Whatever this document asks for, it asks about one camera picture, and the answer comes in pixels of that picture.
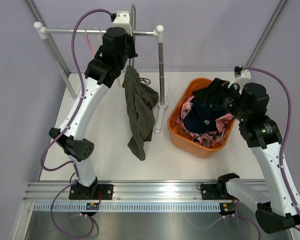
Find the pink patterned shorts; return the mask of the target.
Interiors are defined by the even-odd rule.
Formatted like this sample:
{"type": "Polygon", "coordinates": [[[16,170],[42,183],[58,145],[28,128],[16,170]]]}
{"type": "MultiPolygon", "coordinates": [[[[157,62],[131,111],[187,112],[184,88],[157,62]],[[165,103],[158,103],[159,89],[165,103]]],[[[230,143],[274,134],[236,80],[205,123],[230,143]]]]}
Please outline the pink patterned shorts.
{"type": "Polygon", "coordinates": [[[194,143],[211,149],[225,142],[226,127],[232,120],[232,114],[202,105],[191,96],[182,104],[176,122],[194,143]]]}

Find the olive green shorts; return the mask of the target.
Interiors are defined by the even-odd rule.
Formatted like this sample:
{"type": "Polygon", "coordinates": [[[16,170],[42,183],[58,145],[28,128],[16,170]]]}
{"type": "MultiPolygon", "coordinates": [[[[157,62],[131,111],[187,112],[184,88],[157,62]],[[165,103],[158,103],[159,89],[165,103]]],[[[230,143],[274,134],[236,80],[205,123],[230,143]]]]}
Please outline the olive green shorts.
{"type": "Polygon", "coordinates": [[[140,77],[131,65],[127,66],[122,83],[132,134],[127,146],[140,161],[146,159],[144,143],[152,140],[156,123],[153,108],[159,100],[159,94],[149,86],[150,82],[140,77]]]}

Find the pink hanger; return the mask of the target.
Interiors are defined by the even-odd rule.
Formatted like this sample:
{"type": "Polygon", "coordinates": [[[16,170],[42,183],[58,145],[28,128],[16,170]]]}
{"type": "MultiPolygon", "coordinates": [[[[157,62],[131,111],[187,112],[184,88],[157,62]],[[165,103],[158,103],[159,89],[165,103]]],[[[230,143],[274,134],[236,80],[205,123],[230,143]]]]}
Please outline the pink hanger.
{"type": "Polygon", "coordinates": [[[86,44],[87,44],[87,46],[88,46],[91,54],[94,56],[95,55],[95,51],[94,51],[94,48],[93,48],[93,46],[92,46],[92,44],[91,44],[91,42],[89,40],[89,37],[88,37],[86,31],[84,31],[84,38],[85,38],[86,44]]]}

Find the grey hanger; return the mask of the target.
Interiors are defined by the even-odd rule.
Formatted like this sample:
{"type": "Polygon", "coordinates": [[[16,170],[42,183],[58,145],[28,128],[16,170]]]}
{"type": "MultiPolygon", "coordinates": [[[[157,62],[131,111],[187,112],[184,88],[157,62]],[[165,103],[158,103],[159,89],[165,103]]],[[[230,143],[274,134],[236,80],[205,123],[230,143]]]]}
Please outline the grey hanger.
{"type": "MultiPolygon", "coordinates": [[[[136,30],[136,6],[133,3],[131,5],[131,11],[130,11],[130,25],[132,28],[132,31],[136,30]]],[[[135,67],[135,58],[138,57],[138,54],[136,52],[136,37],[134,35],[128,37],[127,42],[127,49],[128,49],[128,64],[131,67],[135,67]]]]}

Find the beige hanger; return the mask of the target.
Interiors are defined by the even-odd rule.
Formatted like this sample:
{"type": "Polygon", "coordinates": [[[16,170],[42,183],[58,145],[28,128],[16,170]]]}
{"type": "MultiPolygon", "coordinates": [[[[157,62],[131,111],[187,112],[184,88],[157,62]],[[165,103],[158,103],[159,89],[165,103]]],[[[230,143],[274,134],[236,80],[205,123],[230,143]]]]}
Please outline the beige hanger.
{"type": "Polygon", "coordinates": [[[94,27],[94,28],[98,32],[98,34],[96,35],[98,43],[100,45],[102,45],[103,44],[103,34],[102,34],[101,30],[98,27],[94,27]]]}

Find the navy blue shorts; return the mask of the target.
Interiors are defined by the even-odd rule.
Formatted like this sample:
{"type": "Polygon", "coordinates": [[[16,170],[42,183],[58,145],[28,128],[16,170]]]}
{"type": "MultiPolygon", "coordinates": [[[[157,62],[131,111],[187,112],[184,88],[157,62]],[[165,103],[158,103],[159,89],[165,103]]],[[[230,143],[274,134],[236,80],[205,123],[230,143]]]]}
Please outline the navy blue shorts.
{"type": "Polygon", "coordinates": [[[194,97],[191,101],[192,107],[188,114],[182,120],[184,127],[193,134],[202,135],[206,132],[218,131],[221,133],[223,130],[218,130],[217,119],[225,116],[227,113],[224,110],[224,115],[207,115],[202,111],[202,104],[200,104],[194,97]]]}

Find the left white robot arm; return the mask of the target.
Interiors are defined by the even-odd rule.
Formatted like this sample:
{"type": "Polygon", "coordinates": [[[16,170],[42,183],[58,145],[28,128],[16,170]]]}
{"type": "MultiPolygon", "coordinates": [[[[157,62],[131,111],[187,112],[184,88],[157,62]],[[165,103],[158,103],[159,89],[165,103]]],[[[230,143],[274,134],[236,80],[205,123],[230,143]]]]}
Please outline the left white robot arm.
{"type": "Polygon", "coordinates": [[[77,178],[70,187],[71,200],[97,200],[109,190],[98,186],[90,160],[95,145],[85,134],[98,104],[121,75],[127,60],[136,56],[132,35],[122,27],[108,28],[102,36],[102,45],[81,77],[81,93],[67,118],[60,127],[49,131],[49,136],[74,164],[77,178]]]}

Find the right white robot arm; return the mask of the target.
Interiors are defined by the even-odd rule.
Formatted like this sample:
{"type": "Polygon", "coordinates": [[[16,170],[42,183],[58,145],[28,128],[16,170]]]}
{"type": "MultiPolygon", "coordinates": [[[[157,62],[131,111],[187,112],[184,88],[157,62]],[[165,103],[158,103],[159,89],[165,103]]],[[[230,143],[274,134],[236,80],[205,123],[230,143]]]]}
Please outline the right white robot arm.
{"type": "Polygon", "coordinates": [[[269,95],[258,83],[237,83],[215,78],[207,87],[193,91],[202,105],[225,110],[239,122],[239,132],[261,168],[269,196],[248,186],[231,173],[218,178],[218,196],[230,196],[246,205],[261,229],[277,233],[300,225],[300,195],[283,153],[284,141],[278,125],[267,115],[269,95]]]}

